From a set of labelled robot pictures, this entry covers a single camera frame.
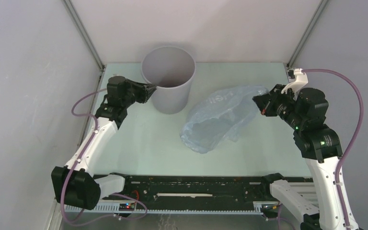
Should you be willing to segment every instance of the crumpled plastic bag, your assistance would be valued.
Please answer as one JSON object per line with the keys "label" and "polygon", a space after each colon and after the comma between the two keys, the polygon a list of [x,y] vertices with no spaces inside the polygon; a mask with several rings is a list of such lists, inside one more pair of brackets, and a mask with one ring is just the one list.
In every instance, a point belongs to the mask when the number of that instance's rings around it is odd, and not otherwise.
{"label": "crumpled plastic bag", "polygon": [[219,90],[196,104],[181,130],[183,143],[195,152],[207,153],[222,140],[237,141],[239,130],[259,112],[252,98],[268,93],[263,86],[242,85]]}

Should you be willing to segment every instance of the white bracket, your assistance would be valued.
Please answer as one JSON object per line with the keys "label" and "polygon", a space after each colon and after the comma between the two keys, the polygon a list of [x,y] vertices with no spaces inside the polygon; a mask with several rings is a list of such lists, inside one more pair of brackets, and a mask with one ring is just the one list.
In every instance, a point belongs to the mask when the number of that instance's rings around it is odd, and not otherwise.
{"label": "white bracket", "polygon": [[113,193],[120,193],[125,185],[125,179],[122,176],[113,174],[96,179],[95,182],[101,188],[100,199]]}
{"label": "white bracket", "polygon": [[294,93],[302,89],[307,83],[307,74],[302,72],[302,69],[294,69],[295,80],[287,84],[281,91],[281,93],[286,93],[288,89],[292,89]]}
{"label": "white bracket", "polygon": [[270,184],[271,195],[279,200],[299,222],[304,222],[304,214],[313,215],[320,209],[312,205],[291,188],[285,180],[277,180]]}

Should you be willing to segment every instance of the wire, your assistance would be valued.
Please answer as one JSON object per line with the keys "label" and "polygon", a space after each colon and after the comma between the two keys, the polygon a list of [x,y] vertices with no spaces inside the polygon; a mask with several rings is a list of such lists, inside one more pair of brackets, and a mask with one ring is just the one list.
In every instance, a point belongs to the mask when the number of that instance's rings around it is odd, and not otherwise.
{"label": "wire", "polygon": [[265,214],[263,214],[262,217],[264,217],[266,219],[266,221],[277,220],[278,230],[281,230],[281,226],[280,226],[281,220],[284,221],[284,222],[286,222],[287,224],[289,224],[293,230],[296,230],[296,228],[294,227],[293,223],[289,219],[280,217],[280,215],[281,215],[281,207],[282,207],[282,204],[278,205],[277,218],[267,218],[267,216]]}
{"label": "wire", "polygon": [[335,169],[335,182],[336,182],[336,190],[338,191],[338,196],[339,196],[339,200],[341,201],[341,206],[342,206],[342,212],[344,214],[344,220],[345,220],[345,226],[346,229],[349,230],[349,226],[350,226],[350,222],[349,222],[349,216],[348,216],[348,211],[346,208],[346,203],[345,203],[345,199],[344,199],[344,195],[342,193],[342,188],[341,188],[341,184],[340,183],[340,171],[342,168],[342,165],[344,164],[352,146],[353,143],[355,142],[357,135],[359,133],[360,127],[362,126],[362,122],[363,122],[363,113],[364,113],[364,108],[363,108],[363,100],[362,100],[362,96],[360,95],[360,91],[357,88],[357,86],[346,76],[329,70],[329,69],[303,69],[302,70],[303,73],[310,73],[310,72],[323,72],[323,73],[330,73],[333,75],[336,75],[340,78],[342,78],[343,80],[345,80],[347,83],[349,83],[350,86],[352,86],[353,90],[356,93],[357,99],[359,100],[359,119],[357,121],[357,125],[356,125],[356,129],[355,132],[353,133],[352,139],[350,140],[348,146],[346,147],[346,150],[344,152],[344,154],[342,155],[342,158],[339,160],[338,164],[336,165],[336,169]]}
{"label": "wire", "polygon": [[[84,209],[82,209],[82,210],[79,212],[79,214],[76,216],[76,218],[75,218],[75,219],[70,220],[70,219],[68,219],[68,218],[67,218],[67,215],[66,215],[66,212],[65,212],[65,204],[64,204],[64,198],[65,198],[65,194],[66,194],[66,190],[67,190],[67,185],[68,185],[68,183],[69,183],[69,180],[70,180],[70,177],[71,177],[71,175],[72,175],[72,172],[75,170],[75,168],[76,168],[76,166],[77,166],[77,163],[78,163],[78,162],[77,162],[77,160],[82,158],[82,156],[84,155],[84,153],[85,153],[85,151],[87,150],[88,146],[90,145],[90,143],[92,142],[93,138],[94,138],[94,137],[95,137],[95,135],[96,135],[95,131],[97,131],[97,130],[98,130],[98,128],[99,128],[99,127],[98,127],[98,119],[97,119],[94,115],[89,114],[89,113],[85,113],[85,114],[77,114],[77,113],[75,113],[75,112],[74,112],[75,107],[77,107],[77,105],[78,105],[80,102],[82,102],[84,99],[86,99],[86,98],[88,98],[88,97],[90,97],[90,96],[92,96],[92,95],[95,95],[95,94],[97,94],[97,93],[99,93],[99,92],[103,92],[103,91],[105,91],[105,90],[106,90],[106,89],[101,89],[101,90],[98,90],[98,91],[95,91],[95,92],[92,92],[92,93],[90,93],[90,94],[85,95],[84,97],[82,97],[81,99],[79,99],[79,100],[78,100],[78,101],[73,105],[73,107],[72,107],[72,109],[71,109],[71,113],[72,113],[74,116],[78,116],[78,117],[79,117],[79,116],[87,116],[87,117],[91,117],[92,119],[94,119],[94,122],[95,122],[95,129],[94,129],[94,131],[91,133],[90,138],[88,139],[87,143],[84,145],[84,147],[82,148],[82,150],[81,150],[80,154],[77,156],[77,159],[74,161],[74,163],[73,163],[72,167],[70,168],[69,173],[67,174],[66,179],[65,179],[64,184],[63,184],[63,187],[62,187],[62,189],[61,189],[61,196],[60,196],[60,210],[61,210],[61,215],[62,215],[62,217],[63,217],[63,219],[64,219],[64,221],[65,221],[66,223],[68,223],[68,224],[70,224],[70,225],[72,225],[72,226],[74,226],[74,227],[80,227],[80,226],[88,225],[88,224],[91,224],[91,223],[93,223],[93,222],[95,222],[95,221],[97,221],[97,220],[99,220],[99,219],[105,218],[105,217],[116,217],[116,216],[117,216],[116,214],[107,214],[107,215],[103,215],[103,216],[100,216],[100,217],[98,217],[98,218],[95,218],[95,219],[93,219],[93,220],[90,220],[90,221],[88,221],[88,222],[86,222],[86,223],[82,223],[82,224],[74,224],[74,222],[75,222],[75,221],[77,221],[77,220],[82,216],[82,214],[83,214],[83,212],[84,212]],[[122,195],[122,194],[113,194],[113,195],[115,195],[115,196],[119,196],[119,197],[123,197],[123,198],[125,198],[125,199],[129,199],[129,200],[132,200],[132,201],[135,201],[136,203],[141,204],[141,205],[144,207],[144,209],[145,209],[145,213],[144,213],[144,215],[142,215],[142,216],[140,216],[140,217],[137,217],[137,218],[125,218],[125,217],[121,217],[121,216],[119,216],[119,218],[134,220],[134,219],[140,219],[140,218],[144,217],[145,215],[147,215],[148,209],[147,209],[147,207],[146,207],[142,202],[140,202],[140,201],[138,201],[138,200],[136,200],[136,199],[130,198],[130,197],[128,197],[128,196]]]}
{"label": "wire", "polygon": [[133,190],[131,193],[135,193],[136,194],[136,200],[139,200],[139,192],[137,190]]}

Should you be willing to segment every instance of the white wall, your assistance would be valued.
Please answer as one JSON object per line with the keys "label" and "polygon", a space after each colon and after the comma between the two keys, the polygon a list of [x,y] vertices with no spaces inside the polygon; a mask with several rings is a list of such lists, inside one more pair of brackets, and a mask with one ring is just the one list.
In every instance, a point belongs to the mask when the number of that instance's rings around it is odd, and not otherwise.
{"label": "white wall", "polygon": [[102,61],[165,44],[197,61],[288,62],[320,0],[74,0]]}
{"label": "white wall", "polygon": [[[296,67],[327,68],[349,77],[360,89],[365,116],[344,165],[345,183],[356,220],[368,230],[368,1],[331,1],[297,60]],[[326,123],[339,134],[343,148],[358,119],[354,91],[326,74],[310,74],[309,85],[325,92],[330,107]]]}
{"label": "white wall", "polygon": [[[0,0],[0,230],[43,229],[99,69],[60,0]],[[89,102],[79,108],[89,110]]]}

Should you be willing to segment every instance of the gray wall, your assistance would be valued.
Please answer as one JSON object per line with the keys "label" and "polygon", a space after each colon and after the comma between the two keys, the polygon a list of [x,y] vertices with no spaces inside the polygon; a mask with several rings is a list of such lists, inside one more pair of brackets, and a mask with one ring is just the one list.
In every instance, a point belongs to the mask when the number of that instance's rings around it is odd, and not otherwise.
{"label": "gray wall", "polygon": [[[362,93],[364,122],[344,171],[353,214],[359,225],[368,230],[368,1],[331,1],[295,67],[338,71],[349,77]],[[311,87],[325,92],[330,103],[326,122],[336,130],[346,148],[358,119],[354,91],[332,75],[309,74],[308,78]]]}
{"label": "gray wall", "polygon": [[[0,230],[43,229],[99,69],[60,0],[0,0]],[[88,111],[85,102],[79,111]]]}

